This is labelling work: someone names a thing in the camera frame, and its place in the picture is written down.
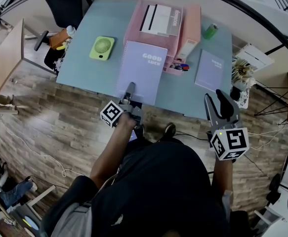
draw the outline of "purple notebook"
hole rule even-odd
[[[221,86],[223,69],[224,60],[202,50],[195,84],[215,92]]]
[[[168,50],[127,41],[115,96],[122,98],[130,82],[135,83],[133,101],[154,105]]]

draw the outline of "jeans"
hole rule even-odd
[[[16,203],[22,196],[25,195],[26,191],[29,191],[33,183],[31,181],[23,181],[16,185],[12,190],[0,194],[0,198],[3,200],[6,209]]]

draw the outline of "green mini fan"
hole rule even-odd
[[[90,58],[106,61],[109,59],[113,44],[113,38],[104,36],[97,37],[91,49]]]

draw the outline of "wooden floor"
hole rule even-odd
[[[35,59],[37,55],[36,61],[39,61],[44,57],[43,51],[34,54],[32,44],[33,41],[26,42],[26,56]],[[14,95],[14,104],[19,110],[19,115],[0,117],[0,157],[8,163],[11,176],[21,181],[26,176],[35,175],[69,187],[77,174],[66,171],[67,177],[63,177],[60,164],[44,155],[54,157],[65,168],[84,175],[90,173],[112,134],[112,130],[99,119],[99,113],[114,98],[58,84],[50,74],[28,68],[18,69],[3,91]],[[254,113],[272,101],[271,97],[255,88],[250,91],[249,108],[242,110],[241,116],[249,132],[262,133],[283,127],[278,123],[285,120],[286,114],[254,117]],[[209,128],[206,120],[187,118],[149,106],[144,106],[143,110],[147,139],[158,140],[169,122],[174,122],[179,131],[206,138],[205,132]],[[21,137],[30,149],[14,134]],[[215,154],[209,151],[208,142],[187,136],[177,138],[195,150],[208,171],[213,170]],[[270,139],[258,135],[250,137],[249,141],[252,147],[257,148]],[[245,157],[234,163],[234,210],[246,210],[252,216],[255,209],[267,204],[265,197],[269,193],[269,179],[281,172],[287,152],[288,129],[284,129],[267,146],[259,150],[250,149],[247,153],[247,157],[256,162],[265,174]],[[48,183],[33,179],[39,189],[36,194],[28,194],[30,198],[49,187]],[[64,192],[65,189],[58,187],[38,203],[37,211],[43,214]]]

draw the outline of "stationery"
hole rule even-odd
[[[133,82],[135,92],[132,100],[154,105],[167,51],[166,48],[127,41],[115,96],[122,98],[129,83]]]
[[[180,21],[180,10],[160,4],[148,5],[140,31],[165,37],[178,36]]]
[[[195,84],[211,91],[221,86],[224,60],[202,50]]]

